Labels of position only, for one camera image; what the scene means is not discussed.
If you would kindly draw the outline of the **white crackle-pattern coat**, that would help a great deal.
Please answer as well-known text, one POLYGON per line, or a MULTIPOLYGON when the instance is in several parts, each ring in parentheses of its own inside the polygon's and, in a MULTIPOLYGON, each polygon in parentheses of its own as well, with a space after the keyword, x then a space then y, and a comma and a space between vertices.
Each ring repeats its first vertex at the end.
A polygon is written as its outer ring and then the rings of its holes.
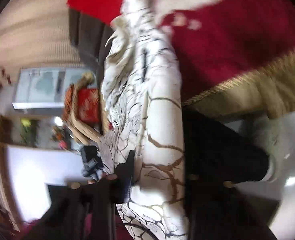
POLYGON ((123 0, 111 22, 101 92, 113 129, 99 149, 108 173, 135 153, 129 194, 116 206, 132 238, 187 239, 181 74, 150 2, 123 0))

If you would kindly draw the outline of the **beige jacket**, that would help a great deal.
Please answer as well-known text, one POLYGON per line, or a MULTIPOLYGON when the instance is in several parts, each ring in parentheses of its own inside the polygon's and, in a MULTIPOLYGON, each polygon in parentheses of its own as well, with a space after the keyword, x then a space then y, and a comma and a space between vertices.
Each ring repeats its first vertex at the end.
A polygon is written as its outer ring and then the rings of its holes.
POLYGON ((81 121, 77 114, 77 93, 82 88, 90 88, 90 85, 94 84, 95 76, 91 72, 84 73, 83 76, 74 84, 73 100, 70 109, 70 116, 68 122, 65 122, 73 133, 76 141, 84 145, 89 145, 93 142, 100 142, 103 135, 109 131, 109 121, 107 114, 104 110, 105 102, 103 100, 102 93, 99 90, 99 111, 100 111, 100 121, 97 124, 87 124, 81 121))

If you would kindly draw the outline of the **flower bouquet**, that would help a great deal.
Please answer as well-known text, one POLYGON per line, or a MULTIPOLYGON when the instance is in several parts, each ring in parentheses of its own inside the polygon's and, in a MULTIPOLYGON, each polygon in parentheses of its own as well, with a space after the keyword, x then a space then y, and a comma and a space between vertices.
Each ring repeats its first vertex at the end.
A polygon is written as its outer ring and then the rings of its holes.
POLYGON ((67 150, 68 145, 65 139, 65 130, 63 126, 53 126, 51 139, 58 143, 58 146, 62 150, 67 150))

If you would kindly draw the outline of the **wooden display cabinet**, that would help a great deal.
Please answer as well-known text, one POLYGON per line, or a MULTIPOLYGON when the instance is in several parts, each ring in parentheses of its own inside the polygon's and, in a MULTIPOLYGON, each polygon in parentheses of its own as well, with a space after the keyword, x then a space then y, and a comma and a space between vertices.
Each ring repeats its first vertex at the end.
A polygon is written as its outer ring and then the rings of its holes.
POLYGON ((59 116, 0 115, 0 143, 41 150, 62 150, 51 139, 53 126, 64 127, 68 149, 63 151, 76 151, 79 145, 59 116))

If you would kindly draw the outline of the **orange black patterned cloth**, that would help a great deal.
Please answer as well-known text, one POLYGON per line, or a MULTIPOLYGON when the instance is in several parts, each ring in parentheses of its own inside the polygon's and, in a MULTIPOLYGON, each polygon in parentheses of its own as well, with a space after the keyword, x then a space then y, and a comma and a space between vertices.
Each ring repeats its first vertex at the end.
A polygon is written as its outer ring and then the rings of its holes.
POLYGON ((68 89, 66 90, 64 96, 64 111, 62 115, 62 120, 68 122, 70 116, 70 109, 73 100, 73 91, 74 91, 74 84, 72 83, 68 89))

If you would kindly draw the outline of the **red gift box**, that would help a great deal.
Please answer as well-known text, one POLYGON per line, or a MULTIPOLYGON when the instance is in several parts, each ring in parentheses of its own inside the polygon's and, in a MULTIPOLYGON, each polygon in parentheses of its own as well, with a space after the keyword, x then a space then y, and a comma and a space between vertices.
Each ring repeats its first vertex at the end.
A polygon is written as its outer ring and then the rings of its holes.
POLYGON ((97 88, 82 88, 77 93, 77 114, 81 121, 87 124, 97 124, 100 121, 99 90, 97 88))

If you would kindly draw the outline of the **silver refrigerator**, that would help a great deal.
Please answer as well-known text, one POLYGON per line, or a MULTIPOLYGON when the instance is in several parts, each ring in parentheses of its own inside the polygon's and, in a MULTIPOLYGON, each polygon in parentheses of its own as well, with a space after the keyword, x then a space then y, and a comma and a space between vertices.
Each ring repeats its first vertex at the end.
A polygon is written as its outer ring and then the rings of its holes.
POLYGON ((84 67, 21 69, 12 105, 14 109, 63 108, 68 87, 90 71, 84 67))

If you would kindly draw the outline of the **floral red beige blanket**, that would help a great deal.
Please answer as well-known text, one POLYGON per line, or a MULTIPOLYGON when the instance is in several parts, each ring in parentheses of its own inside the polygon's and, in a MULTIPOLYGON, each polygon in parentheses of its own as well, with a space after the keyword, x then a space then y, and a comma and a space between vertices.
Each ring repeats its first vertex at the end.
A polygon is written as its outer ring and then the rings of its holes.
POLYGON ((123 0, 112 27, 109 111, 143 96, 212 117, 295 111, 289 0, 123 0))

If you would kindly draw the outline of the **dark brown leather sofa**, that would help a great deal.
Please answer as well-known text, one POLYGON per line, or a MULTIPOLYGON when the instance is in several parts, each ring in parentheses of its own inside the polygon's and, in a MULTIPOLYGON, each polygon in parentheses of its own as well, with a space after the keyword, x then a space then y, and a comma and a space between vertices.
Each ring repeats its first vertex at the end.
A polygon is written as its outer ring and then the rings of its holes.
POLYGON ((81 62, 96 75, 98 84, 103 80, 105 59, 111 49, 109 38, 114 30, 101 20, 69 9, 69 39, 78 51, 81 62))

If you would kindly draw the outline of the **beige dotted curtain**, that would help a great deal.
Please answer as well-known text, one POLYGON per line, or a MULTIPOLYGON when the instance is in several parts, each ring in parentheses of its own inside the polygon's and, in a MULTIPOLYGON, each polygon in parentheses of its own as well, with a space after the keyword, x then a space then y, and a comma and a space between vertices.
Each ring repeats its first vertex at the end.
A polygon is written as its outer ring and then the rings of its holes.
POLYGON ((0 87, 23 68, 80 67, 69 40, 67 0, 9 0, 0 13, 0 87))

